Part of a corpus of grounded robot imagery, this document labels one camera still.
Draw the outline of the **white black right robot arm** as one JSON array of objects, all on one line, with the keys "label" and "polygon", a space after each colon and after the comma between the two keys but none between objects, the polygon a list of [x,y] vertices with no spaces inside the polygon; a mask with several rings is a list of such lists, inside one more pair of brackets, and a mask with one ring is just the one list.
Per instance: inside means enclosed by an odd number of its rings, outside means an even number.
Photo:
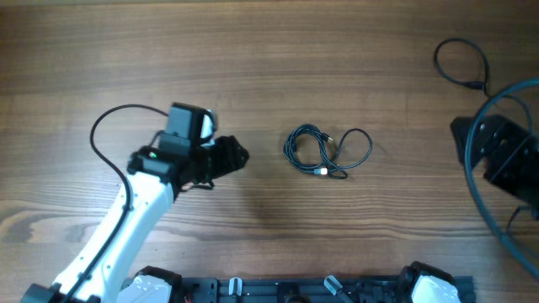
[{"label": "white black right robot arm", "polygon": [[[502,115],[491,115],[478,123],[472,140],[470,165],[485,161],[484,178],[492,185],[524,201],[516,207],[499,236],[519,253],[538,254],[515,239],[510,228],[523,210],[538,217],[538,138]],[[425,263],[413,262],[401,272],[396,290],[398,302],[474,302],[472,279],[453,277]]]}]

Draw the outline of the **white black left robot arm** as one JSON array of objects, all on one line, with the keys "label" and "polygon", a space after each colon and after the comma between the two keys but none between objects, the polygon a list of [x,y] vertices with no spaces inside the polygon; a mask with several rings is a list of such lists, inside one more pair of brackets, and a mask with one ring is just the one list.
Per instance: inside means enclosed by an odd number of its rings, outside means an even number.
[{"label": "white black left robot arm", "polygon": [[188,185],[213,189],[214,180],[245,166],[248,151],[234,136],[215,137],[216,114],[174,103],[164,129],[130,155],[115,202],[77,257],[51,286],[32,284],[24,302],[180,302],[182,277],[146,267],[128,272],[149,233]]}]

